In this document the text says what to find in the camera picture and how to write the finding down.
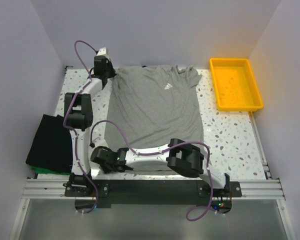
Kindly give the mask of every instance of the white logo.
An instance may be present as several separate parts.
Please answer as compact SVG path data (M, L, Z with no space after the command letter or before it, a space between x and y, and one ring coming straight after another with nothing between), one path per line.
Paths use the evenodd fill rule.
M164 90L167 90L167 89L170 89L170 88L172 88L172 85L171 85L170 83L168 83L168 84L165 86Z

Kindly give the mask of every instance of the wire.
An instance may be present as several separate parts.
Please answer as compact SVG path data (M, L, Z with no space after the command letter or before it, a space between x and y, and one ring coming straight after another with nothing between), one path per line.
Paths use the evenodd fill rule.
M78 40L78 41L76 41L76 42L74 43L74 51L75 51L75 54L77 55L78 59L80 60L80 62L81 62L82 65L84 66L85 70L87 71L87 73L88 73L88 75L89 75L90 81L87 82L87 83L86 83L86 84L85 84L78 92L76 92L76 93L74 94L74 96L73 96L73 98L72 98L72 101L71 101L71 103L70 103L70 106L69 106L68 110L66 111L66 114L65 114L64 119L63 119L63 127L72 130L72 131L74 132L74 134L75 134L75 141L74 141L74 155L75 155L75 160L76 160L76 162L77 162L79 168L81 169L83 175L84 175L84 176L86 177L86 179L91 183L91 185L93 186L93 188L94 188L94 190L95 190L95 202L94 202L93 206L92 206L90 209L88 209L88 210L82 211L82 213L88 214L88 213L90 213L92 210L94 210L94 209L96 208L97 203L98 203L99 192L98 192L97 186L96 186L96 185L94 184L94 182L90 179L90 177L89 177L88 174L85 172L84 168L82 167L82 165L81 165L81 163L80 163L80 159L79 159L79 157L78 157L78 133L77 133L77 131L76 131L73 127L67 126L67 120L68 120L68 118L69 118L69 114L70 114L70 112L71 112L72 107L74 106L74 103L75 103L75 101L76 101L77 96L78 96L80 93L82 93L83 90L84 90L87 86L89 86L89 84L90 84L91 81L92 81L91 73L89 72L87 66L85 65L84 61L81 59L81 57L80 57L80 55L79 55L79 53L78 53L78 50L77 50L77 43L83 43L83 44L86 44L87 46L89 46L90 48L92 48L96 53L97 53L98 51L96 51L90 44L86 43L85 41Z
M110 124L114 125L114 126L119 130L119 132L121 133L121 136L122 136L122 138L123 138L125 144L127 145L127 147L128 147L134 154L137 154L137 155L139 155L139 156L152 156L152 155L158 155L158 154L165 153L165 152L168 152L168 151L170 151L170 150L172 150L172 149L178 148L178 147L183 146L183 145L188 145L188 144L199 144L199 145L204 146L204 147L206 148L206 151L207 151L206 168L207 168L207 173L208 173L209 181L210 181L210 198L209 198L209 203L208 203L208 205L207 205L205 211L204 211L200 216L198 216L198 217L196 217L196 218L193 218L193 219L189 218L189 214L190 214L193 210L195 210L195 209L197 209L197 208L202 208L201 206L195 206L195 207L191 208L191 209L186 213L185 217L186 217L186 219L187 219L188 221L194 222L194 221L197 221L197 220L201 219L202 217L204 217L204 216L207 214L207 212L209 211L209 209L210 209L210 207L211 207L212 199L213 199L213 195L214 195L214 186L213 186L213 181L212 181L211 172L210 172L210 170L209 170L210 149L209 149L208 145L206 145L205 143L200 142L200 141L185 141L185 142L181 142L181 143L178 143L178 144L176 144L176 145L173 145L173 146L171 146L171 147L168 147L168 148L162 150L161 152L159 152L159 151L156 151L156 152L150 152L150 153L137 152L136 150L134 150L134 149L131 147L131 145L130 145L130 143L129 143L129 141L128 141L128 139L127 139L125 133L124 133L124 131L120 128L120 126L119 126L118 124L116 124L115 122L111 121L111 120L101 120L101 121L98 121L96 124L93 125L93 127L92 127L92 129L91 129L91 132L90 132L90 144L92 144L92 138L93 138L93 132L94 132L94 129L95 129L95 127L96 127L98 124L100 124L100 123L110 123Z

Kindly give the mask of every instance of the yellow tray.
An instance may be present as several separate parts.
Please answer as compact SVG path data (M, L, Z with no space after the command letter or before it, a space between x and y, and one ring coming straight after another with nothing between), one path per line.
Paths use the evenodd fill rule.
M246 58L211 58L219 111L254 112L264 107L250 62Z

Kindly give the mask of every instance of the gray t-shirt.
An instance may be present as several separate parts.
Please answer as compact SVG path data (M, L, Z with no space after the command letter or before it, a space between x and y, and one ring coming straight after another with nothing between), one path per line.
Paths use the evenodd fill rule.
M120 67L112 79L107 119L117 123L133 148L168 144L171 138L204 140L196 85L201 76L193 67ZM125 144L120 132L106 124L104 136L109 148Z

